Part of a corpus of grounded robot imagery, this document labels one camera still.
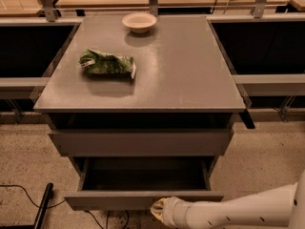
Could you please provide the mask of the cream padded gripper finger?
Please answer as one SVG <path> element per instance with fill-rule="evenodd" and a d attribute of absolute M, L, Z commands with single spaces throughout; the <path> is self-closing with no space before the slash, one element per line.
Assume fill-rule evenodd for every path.
<path fill-rule="evenodd" d="M 160 221 L 163 220 L 163 210 L 166 202 L 167 202 L 166 198 L 161 198 L 155 201 L 151 206 L 152 215 Z"/>

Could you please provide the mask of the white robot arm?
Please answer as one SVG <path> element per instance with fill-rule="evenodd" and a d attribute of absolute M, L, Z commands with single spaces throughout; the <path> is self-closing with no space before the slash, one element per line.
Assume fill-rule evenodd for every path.
<path fill-rule="evenodd" d="M 230 225 L 305 229 L 305 171 L 298 182 L 223 202 L 161 198 L 151 213 L 176 229 L 222 229 Z"/>

